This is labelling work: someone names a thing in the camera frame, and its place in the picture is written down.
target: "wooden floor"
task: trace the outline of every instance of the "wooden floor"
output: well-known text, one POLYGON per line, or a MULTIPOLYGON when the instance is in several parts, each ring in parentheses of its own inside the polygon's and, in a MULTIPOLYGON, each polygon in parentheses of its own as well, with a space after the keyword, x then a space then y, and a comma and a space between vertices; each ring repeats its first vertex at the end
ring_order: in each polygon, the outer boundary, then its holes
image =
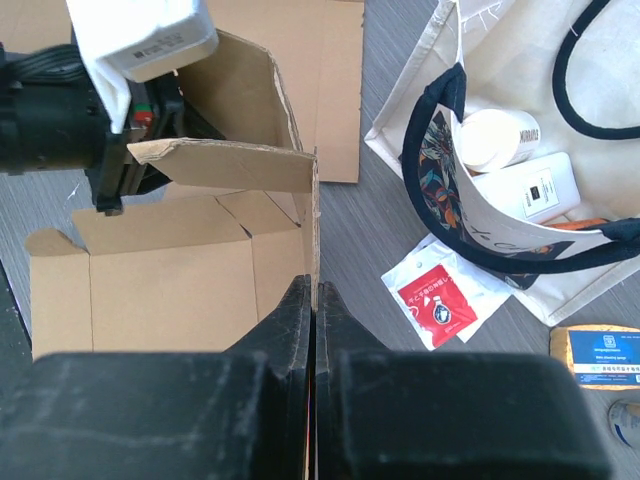
MULTIPOLYGON (((367 0, 363 134, 369 130, 391 91, 434 4, 434 0, 367 0)), ((399 350, 419 350, 422 344, 388 295, 380 276, 401 260, 426 231, 413 213, 400 180, 364 146, 361 163, 358 185, 322 186, 322 277, 337 285, 352 313, 386 345, 399 350)), ((3 232, 0 258, 27 325, 30 310, 24 239, 37 228, 51 226, 75 238, 70 212, 90 206, 88 199, 88 188, 81 174, 0 176, 0 230, 3 232)), ((637 298, 640 298, 638 276, 614 288, 566 324, 613 323, 640 327, 637 298)), ((2 329, 10 322, 8 315, 6 325, 0 324, 0 339, 4 335, 2 329)), ((548 344, 548 328, 517 301, 510 300, 467 345, 454 339, 442 350, 548 354, 548 344)), ((1 342, 0 348, 3 350, 0 358, 20 354, 19 350, 12 353, 1 342)), ((640 478, 638 454, 615 440, 606 426, 607 409, 619 398, 640 402, 640 392, 585 391, 585 399, 615 466, 616 480, 636 479, 640 478)))

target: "red label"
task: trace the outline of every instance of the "red label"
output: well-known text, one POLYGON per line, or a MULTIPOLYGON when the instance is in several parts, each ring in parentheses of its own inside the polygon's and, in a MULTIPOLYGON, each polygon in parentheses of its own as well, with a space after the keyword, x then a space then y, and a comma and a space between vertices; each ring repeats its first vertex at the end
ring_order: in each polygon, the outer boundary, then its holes
POLYGON ((420 326, 439 347, 478 317, 442 265, 428 271, 398 293, 420 326))

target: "bag handle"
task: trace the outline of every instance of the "bag handle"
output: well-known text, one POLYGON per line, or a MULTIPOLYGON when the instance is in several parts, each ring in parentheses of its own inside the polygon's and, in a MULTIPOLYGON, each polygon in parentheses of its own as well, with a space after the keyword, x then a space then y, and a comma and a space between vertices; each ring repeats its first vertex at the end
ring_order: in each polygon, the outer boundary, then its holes
POLYGON ((420 219, 429 231, 447 247, 480 267, 505 274, 555 274, 575 272, 621 262, 640 255, 640 240, 635 236, 614 241, 561 260, 520 260, 481 250, 466 243, 455 232, 445 229, 431 213, 420 188, 419 158, 431 119, 439 104, 456 112, 462 121, 466 74, 456 64, 429 85, 418 99, 411 114, 402 149, 404 184, 420 219))
POLYGON ((565 121, 578 133, 598 140, 632 140, 640 138, 640 126, 625 128, 605 128, 590 124, 582 118, 571 105, 569 94, 567 93, 567 69, 569 60, 578 40, 589 28, 595 18, 604 10, 610 0, 593 0, 582 12, 582 15, 573 24, 571 31, 567 34, 556 58, 553 67, 552 87, 553 98, 556 101, 560 114, 565 121))

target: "small plastic packet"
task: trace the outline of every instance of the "small plastic packet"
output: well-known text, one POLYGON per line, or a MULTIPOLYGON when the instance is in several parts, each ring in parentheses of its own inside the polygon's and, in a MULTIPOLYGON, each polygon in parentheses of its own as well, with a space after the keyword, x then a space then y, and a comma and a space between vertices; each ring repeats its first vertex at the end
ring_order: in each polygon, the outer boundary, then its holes
POLYGON ((434 350, 454 336, 467 342, 513 289, 429 235, 382 276, 422 342, 434 350))

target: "blue label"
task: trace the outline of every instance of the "blue label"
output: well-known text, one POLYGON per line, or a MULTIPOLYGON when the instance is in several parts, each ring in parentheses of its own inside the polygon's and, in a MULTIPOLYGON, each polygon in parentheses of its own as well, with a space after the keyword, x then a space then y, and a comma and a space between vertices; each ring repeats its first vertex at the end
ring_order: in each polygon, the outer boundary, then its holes
POLYGON ((640 385, 640 333, 570 331, 574 373, 583 385, 640 385))

